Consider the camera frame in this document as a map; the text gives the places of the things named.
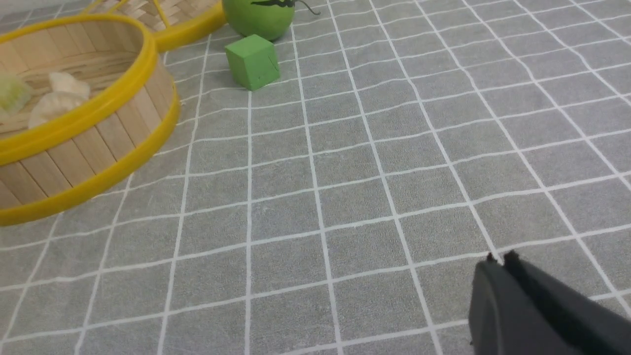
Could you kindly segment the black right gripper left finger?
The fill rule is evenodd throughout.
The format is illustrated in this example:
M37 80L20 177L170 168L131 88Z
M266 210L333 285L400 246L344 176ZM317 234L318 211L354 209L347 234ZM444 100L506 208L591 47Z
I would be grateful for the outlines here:
M468 325L476 355L583 355L576 317L530 274L518 254L489 252L475 267Z

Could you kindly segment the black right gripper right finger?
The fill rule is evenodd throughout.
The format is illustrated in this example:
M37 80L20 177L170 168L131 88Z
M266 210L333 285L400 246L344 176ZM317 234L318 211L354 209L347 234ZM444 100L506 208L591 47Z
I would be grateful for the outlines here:
M568 287L512 250L503 267L563 341L581 355L628 355L630 321Z

